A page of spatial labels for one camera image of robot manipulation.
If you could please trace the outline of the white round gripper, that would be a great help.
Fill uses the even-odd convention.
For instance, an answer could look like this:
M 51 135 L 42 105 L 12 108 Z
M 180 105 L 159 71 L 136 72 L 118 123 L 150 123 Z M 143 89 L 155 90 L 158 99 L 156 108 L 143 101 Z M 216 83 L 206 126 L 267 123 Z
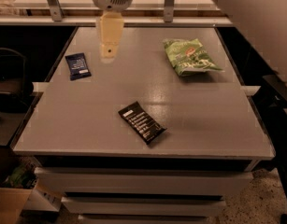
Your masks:
M 121 12 L 129 8 L 133 0 L 93 0 L 93 3 L 104 10 L 96 22 L 100 40 L 100 55 L 105 59 L 114 59 L 119 49 L 124 27 Z

